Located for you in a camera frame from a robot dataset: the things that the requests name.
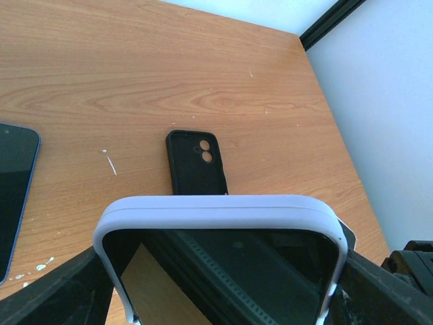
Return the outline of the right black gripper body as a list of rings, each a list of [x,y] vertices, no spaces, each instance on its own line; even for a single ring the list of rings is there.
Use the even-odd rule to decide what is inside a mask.
[[[425,295],[432,294],[432,241],[410,240],[403,250],[393,251],[381,268]]]

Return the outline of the blue smartphone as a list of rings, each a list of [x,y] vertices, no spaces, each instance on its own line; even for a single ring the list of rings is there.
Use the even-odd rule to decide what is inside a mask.
[[[1,282],[5,282],[30,190],[40,135],[1,124]]]

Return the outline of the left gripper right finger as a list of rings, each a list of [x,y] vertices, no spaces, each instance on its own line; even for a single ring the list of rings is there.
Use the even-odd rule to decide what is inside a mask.
[[[432,294],[355,252],[355,234],[346,225],[342,228],[349,251],[329,305],[330,324],[431,324]]]

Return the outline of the phone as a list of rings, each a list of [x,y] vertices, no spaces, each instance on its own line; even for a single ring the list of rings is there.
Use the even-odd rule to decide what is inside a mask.
[[[93,248],[132,324],[322,324],[348,243],[308,196],[134,196]]]

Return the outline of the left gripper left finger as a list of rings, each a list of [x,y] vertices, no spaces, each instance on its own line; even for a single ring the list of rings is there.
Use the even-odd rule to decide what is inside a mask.
[[[105,324],[113,288],[90,247],[1,300],[1,323]]]

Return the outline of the black phone case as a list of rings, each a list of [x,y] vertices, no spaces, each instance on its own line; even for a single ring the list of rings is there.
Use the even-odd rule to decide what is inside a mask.
[[[215,135],[173,130],[166,149],[174,195],[227,195],[227,181]]]

